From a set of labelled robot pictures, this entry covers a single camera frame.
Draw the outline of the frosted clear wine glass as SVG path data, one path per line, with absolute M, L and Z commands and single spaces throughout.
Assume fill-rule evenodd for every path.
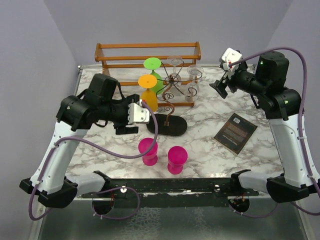
M 186 85 L 184 97 L 188 103 L 194 103 L 198 99 L 200 92 L 200 88 L 196 83 L 196 80 L 202 78 L 204 70 L 200 65 L 193 64 L 187 68 L 187 72 L 192 76 L 192 82 Z

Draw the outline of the orange plastic wine glass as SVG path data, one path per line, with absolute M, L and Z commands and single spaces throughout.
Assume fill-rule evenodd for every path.
M 138 85 L 144 89 L 140 98 L 144 100 L 153 112 L 158 110 L 158 100 L 152 88 L 157 84 L 157 78 L 151 74 L 142 75 L 138 79 Z

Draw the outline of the metal wine glass rack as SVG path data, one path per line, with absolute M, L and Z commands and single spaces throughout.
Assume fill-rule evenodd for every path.
M 184 96 L 185 99 L 185 89 L 188 83 L 191 83 L 191 80 L 182 80 L 181 78 L 181 85 L 180 87 L 174 86 L 172 83 L 169 82 L 169 75 L 165 64 L 161 62 L 161 66 L 164 68 L 166 78 L 162 79 L 163 81 L 163 88 L 157 92 L 156 98 L 158 101 L 163 102 L 164 106 L 163 109 L 167 111 L 166 114 L 163 113 L 156 113 L 155 118 L 158 125 L 158 134 L 164 136 L 172 136 L 172 137 L 179 137 L 185 134 L 188 128 L 187 121 L 178 115 L 174 115 L 175 107 L 188 107 L 193 106 L 194 103 L 187 102 L 171 102 L 171 100 L 175 97 L 175 95 L 171 92 L 171 89 L 176 89 L 180 94 Z

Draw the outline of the pink plastic goblet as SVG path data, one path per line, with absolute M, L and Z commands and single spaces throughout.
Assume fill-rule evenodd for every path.
M 182 146 L 173 146 L 169 149 L 167 157 L 168 171 L 173 175 L 178 175 L 188 160 L 188 152 Z
M 143 138 L 138 144 L 138 150 L 142 154 L 144 153 L 152 144 L 152 138 Z M 154 166 L 158 162 L 158 143 L 156 142 L 152 149 L 142 157 L 142 161 L 146 166 Z

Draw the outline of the green plastic wine glass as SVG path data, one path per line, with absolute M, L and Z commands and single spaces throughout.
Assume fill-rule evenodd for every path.
M 150 74 L 156 77 L 157 79 L 156 85 L 151 88 L 151 90 L 157 94 L 157 92 L 164 87 L 162 77 L 157 72 L 155 72 L 155 70 L 157 70 L 162 65 L 162 62 L 160 59 L 156 57 L 149 57 L 144 61 L 143 65 L 146 69 L 151 70 Z

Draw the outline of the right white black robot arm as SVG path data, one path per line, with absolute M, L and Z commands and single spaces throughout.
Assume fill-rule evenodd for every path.
M 320 175 L 314 166 L 304 128 L 306 93 L 287 88 L 285 82 L 290 62 L 280 47 L 256 53 L 255 73 L 247 70 L 246 58 L 227 48 L 220 57 L 224 74 L 211 87 L 222 97 L 238 90 L 257 98 L 265 113 L 279 154 L 283 173 L 270 176 L 249 169 L 231 176 L 229 189 L 240 196 L 247 189 L 266 194 L 277 203 L 307 198 L 320 191 Z

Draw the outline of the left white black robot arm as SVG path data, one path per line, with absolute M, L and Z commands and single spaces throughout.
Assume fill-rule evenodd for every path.
M 23 191 L 37 195 L 42 205 L 55 209 L 67 207 L 83 194 L 94 192 L 103 198 L 110 193 L 105 174 L 95 171 L 72 179 L 66 176 L 66 171 L 80 140 L 99 121 L 112 122 L 118 135 L 138 132 L 137 127 L 128 127 L 129 106 L 138 103 L 140 96 L 122 95 L 113 99 L 119 86 L 115 78 L 96 73 L 87 89 L 61 101 L 49 147 L 33 176 L 20 182 Z

